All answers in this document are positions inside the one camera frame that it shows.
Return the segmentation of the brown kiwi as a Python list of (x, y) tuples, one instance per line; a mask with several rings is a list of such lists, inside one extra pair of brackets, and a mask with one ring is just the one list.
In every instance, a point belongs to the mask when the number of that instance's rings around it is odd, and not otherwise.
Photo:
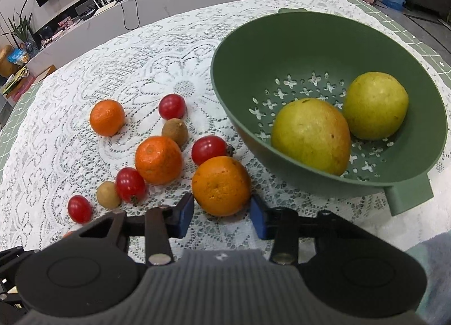
[(170, 138), (179, 147), (183, 147), (188, 140), (187, 126), (181, 119), (169, 119), (163, 125), (161, 135)]

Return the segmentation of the large yellow-green pear back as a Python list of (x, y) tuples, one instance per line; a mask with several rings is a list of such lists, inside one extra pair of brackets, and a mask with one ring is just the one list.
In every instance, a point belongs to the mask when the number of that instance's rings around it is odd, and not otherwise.
[(342, 112), (355, 137), (375, 141), (398, 131), (408, 106), (408, 93), (395, 77), (367, 72), (349, 86)]

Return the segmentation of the green checked table mat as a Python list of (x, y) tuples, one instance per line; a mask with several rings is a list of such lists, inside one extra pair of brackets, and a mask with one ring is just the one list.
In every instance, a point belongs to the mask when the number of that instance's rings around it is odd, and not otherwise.
[[(386, 33), (418, 52), (439, 85), (450, 83), (450, 66), (407, 27), (360, 0), (242, 0), (203, 7), (158, 20), (117, 36), (59, 68), (21, 97), (1, 131), (1, 175), (26, 169), (60, 169), (82, 158), (114, 172), (131, 159), (138, 137), (161, 125), (158, 99), (174, 91), (188, 101), (190, 133), (215, 132), (247, 162), (244, 146), (219, 106), (209, 79), (214, 49), (238, 25), (283, 7), (336, 14)], [(89, 115), (103, 100), (123, 107), (125, 124), (114, 136), (93, 131)]]

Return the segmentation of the cherry tomato top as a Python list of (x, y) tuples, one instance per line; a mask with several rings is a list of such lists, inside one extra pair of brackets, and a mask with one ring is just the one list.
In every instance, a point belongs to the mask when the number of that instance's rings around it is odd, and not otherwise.
[(159, 105), (160, 116), (165, 120), (182, 119), (186, 110), (185, 100), (179, 94), (168, 94), (164, 96)]

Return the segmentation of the cherry tomato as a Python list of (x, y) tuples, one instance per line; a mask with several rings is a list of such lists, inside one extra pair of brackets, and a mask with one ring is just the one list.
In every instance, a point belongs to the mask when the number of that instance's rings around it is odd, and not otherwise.
[(115, 188), (118, 196), (130, 204), (138, 204), (147, 193), (145, 180), (136, 169), (126, 167), (121, 169), (115, 178)]
[(91, 221), (92, 206), (83, 196), (74, 195), (68, 202), (67, 212), (75, 223), (86, 224)]
[(182, 119), (186, 110), (185, 100), (179, 94), (168, 94), (164, 96), (159, 105), (160, 116), (165, 120)]
[(191, 158), (195, 165), (200, 166), (205, 161), (218, 157), (232, 157), (235, 149), (219, 136), (203, 136), (193, 144), (191, 149)]

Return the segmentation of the large orange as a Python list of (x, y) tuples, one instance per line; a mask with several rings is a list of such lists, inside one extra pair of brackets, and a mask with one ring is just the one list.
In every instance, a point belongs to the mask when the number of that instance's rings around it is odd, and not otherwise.
[(212, 216), (232, 216), (251, 197), (251, 178), (245, 167), (229, 156), (205, 161), (192, 177), (192, 193), (198, 205)]

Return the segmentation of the mandarin orange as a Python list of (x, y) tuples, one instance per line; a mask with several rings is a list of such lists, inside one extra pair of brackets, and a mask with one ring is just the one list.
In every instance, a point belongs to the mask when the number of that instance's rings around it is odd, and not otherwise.
[(124, 109), (118, 101), (100, 101), (91, 110), (89, 123), (98, 135), (114, 136), (125, 124)]
[(134, 164), (148, 184), (166, 185), (180, 176), (184, 159), (171, 138), (150, 136), (138, 146)]

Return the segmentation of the white lace tablecloth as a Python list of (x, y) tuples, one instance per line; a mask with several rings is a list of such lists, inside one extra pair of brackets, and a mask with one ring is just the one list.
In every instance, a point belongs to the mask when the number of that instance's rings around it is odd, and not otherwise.
[(396, 40), (421, 61), (450, 102), (450, 67), (389, 16), (360, 0), (243, 0), (159, 20), (97, 46), (32, 86), (1, 131), (1, 247), (41, 249), (76, 228), (74, 195), (96, 201), (97, 188), (134, 165), (138, 145), (161, 132), (158, 104), (167, 94), (187, 102), (190, 138), (216, 134), (235, 147), (267, 203), (312, 216), (328, 209), (400, 249), (450, 229), (450, 152), (430, 171), (434, 196), (391, 216), (383, 194), (321, 198), (272, 175), (248, 151), (214, 95), (210, 62), (237, 26), (304, 8), (340, 15)]

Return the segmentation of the large yellow-green pear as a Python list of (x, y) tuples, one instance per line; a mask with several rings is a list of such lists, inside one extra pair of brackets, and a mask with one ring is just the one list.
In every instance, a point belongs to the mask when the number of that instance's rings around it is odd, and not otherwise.
[(334, 106), (304, 98), (278, 112), (271, 146), (304, 165), (340, 176), (349, 164), (351, 136), (345, 117)]
[(395, 77), (367, 72), (349, 86), (342, 112), (355, 137), (375, 141), (398, 131), (408, 106), (408, 93)]

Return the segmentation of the green plant in vase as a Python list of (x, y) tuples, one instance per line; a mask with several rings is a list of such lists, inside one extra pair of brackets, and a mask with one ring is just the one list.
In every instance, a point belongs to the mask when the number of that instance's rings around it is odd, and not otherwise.
[(18, 49), (24, 50), (32, 59), (38, 54), (39, 48), (30, 25), (33, 13), (29, 15), (24, 14), (27, 3), (28, 0), (25, 0), (20, 11), (14, 10), (11, 17), (6, 18), (1, 14), (1, 19), (5, 26), (1, 26), (1, 35), (8, 39), (11, 38), (11, 44), (15, 44)]

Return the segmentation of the small tan longan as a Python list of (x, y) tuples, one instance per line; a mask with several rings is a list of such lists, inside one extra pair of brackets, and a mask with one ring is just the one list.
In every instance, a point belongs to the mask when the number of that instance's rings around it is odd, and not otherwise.
[(111, 181), (103, 182), (96, 191), (96, 198), (99, 204), (109, 210), (114, 210), (121, 204), (115, 183)]

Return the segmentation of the green colander bowl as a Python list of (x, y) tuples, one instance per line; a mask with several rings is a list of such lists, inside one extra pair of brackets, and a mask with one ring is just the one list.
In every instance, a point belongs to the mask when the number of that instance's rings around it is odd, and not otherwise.
[[(325, 198), (384, 192), (396, 215), (433, 197), (428, 174), (446, 145), (448, 122), (429, 65), (385, 31), (377, 21), (364, 24), (282, 9), (240, 26), (221, 41), (211, 81), (238, 134), (272, 174)], [(392, 75), (404, 86), (407, 116), (385, 140), (353, 140), (343, 175), (312, 169), (271, 146), (271, 129), (282, 107), (316, 98), (341, 109), (351, 82), (371, 71)]]

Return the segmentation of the white marble tv cabinet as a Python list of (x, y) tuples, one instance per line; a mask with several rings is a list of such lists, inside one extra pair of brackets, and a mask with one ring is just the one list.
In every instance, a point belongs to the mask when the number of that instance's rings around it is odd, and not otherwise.
[(240, 0), (123, 0), (66, 31), (28, 62), (35, 75), (51, 65), (60, 68), (129, 29), (190, 10)]

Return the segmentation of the white wifi router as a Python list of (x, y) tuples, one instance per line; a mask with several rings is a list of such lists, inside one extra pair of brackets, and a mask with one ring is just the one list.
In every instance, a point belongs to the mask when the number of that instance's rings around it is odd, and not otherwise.
[(117, 0), (92, 0), (92, 1), (96, 7), (94, 15), (101, 14), (106, 10), (113, 8), (115, 4), (117, 4)]

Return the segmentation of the large yellow-green pear front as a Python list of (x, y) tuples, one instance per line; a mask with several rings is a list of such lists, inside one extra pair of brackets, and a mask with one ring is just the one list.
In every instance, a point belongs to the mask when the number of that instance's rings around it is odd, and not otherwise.
[(334, 106), (304, 98), (278, 112), (271, 146), (304, 165), (340, 176), (349, 164), (351, 136), (345, 117)]

